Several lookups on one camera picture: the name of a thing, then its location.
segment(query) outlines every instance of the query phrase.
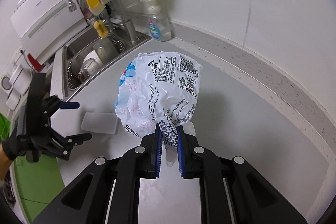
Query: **green cabinet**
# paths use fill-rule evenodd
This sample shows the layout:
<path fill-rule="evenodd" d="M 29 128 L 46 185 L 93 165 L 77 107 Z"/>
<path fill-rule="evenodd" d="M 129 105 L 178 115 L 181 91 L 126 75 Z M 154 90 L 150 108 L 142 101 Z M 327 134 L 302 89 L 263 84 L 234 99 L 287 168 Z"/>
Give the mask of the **green cabinet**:
<path fill-rule="evenodd" d="M 35 163 L 26 157 L 14 161 L 18 194 L 31 222 L 64 189 L 64 183 L 54 157 L 41 155 Z"/>
<path fill-rule="evenodd" d="M 46 203 L 34 202 L 23 198 L 21 199 L 21 203 L 30 223 L 32 223 L 35 217 L 47 206 Z"/>

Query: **qr code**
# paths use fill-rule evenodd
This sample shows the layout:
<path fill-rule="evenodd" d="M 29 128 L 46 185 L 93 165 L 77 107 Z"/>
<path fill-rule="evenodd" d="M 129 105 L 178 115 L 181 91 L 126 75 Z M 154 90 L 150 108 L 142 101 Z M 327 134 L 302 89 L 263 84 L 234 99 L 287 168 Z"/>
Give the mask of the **qr code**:
<path fill-rule="evenodd" d="M 192 83 L 188 81 L 188 79 L 184 77 L 180 77 L 180 80 L 178 82 L 178 86 L 185 91 L 189 92 L 191 95 L 195 95 L 195 89 Z"/>

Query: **white wall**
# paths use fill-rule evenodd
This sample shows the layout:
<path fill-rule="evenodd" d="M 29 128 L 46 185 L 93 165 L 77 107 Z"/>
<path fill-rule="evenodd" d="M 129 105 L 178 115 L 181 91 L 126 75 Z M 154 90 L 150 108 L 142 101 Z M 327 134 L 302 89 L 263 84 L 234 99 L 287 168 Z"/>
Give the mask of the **white wall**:
<path fill-rule="evenodd" d="M 252 0 L 245 46 L 290 74 L 336 119 L 336 0 Z"/>
<path fill-rule="evenodd" d="M 172 20 L 262 55 L 336 119 L 336 0 L 161 0 Z"/>

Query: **silver screw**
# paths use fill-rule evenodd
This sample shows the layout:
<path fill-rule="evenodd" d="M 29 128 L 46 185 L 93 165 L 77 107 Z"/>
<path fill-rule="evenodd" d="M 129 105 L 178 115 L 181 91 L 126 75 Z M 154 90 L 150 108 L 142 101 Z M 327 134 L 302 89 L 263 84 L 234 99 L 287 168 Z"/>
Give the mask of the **silver screw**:
<path fill-rule="evenodd" d="M 138 154 L 144 153 L 145 152 L 145 148 L 143 146 L 138 146 L 135 148 L 135 152 Z"/>
<path fill-rule="evenodd" d="M 200 147 L 200 146 L 196 146 L 194 148 L 194 152 L 197 153 L 197 154 L 202 154 L 204 152 L 204 148 Z"/>
<path fill-rule="evenodd" d="M 97 165 L 102 165 L 102 164 L 104 164 L 105 162 L 106 162 L 106 160 L 105 160 L 103 157 L 97 158 L 97 159 L 95 160 L 95 163 L 96 163 Z"/>
<path fill-rule="evenodd" d="M 243 158 L 243 157 L 240 157 L 240 156 L 235 157 L 233 160 L 234 160 L 235 163 L 237 163 L 237 164 L 243 164 L 244 161 L 245 161 L 244 158 Z"/>

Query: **plastic bag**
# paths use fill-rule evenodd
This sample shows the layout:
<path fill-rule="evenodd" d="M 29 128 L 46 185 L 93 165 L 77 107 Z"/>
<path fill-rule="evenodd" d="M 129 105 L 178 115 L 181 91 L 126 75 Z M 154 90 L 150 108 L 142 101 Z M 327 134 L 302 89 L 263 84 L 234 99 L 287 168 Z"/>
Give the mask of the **plastic bag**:
<path fill-rule="evenodd" d="M 177 146 L 176 127 L 193 116 L 202 66 L 177 52 L 139 54 L 119 82 L 115 113 L 127 132 L 143 137 L 159 123 L 166 145 Z"/>

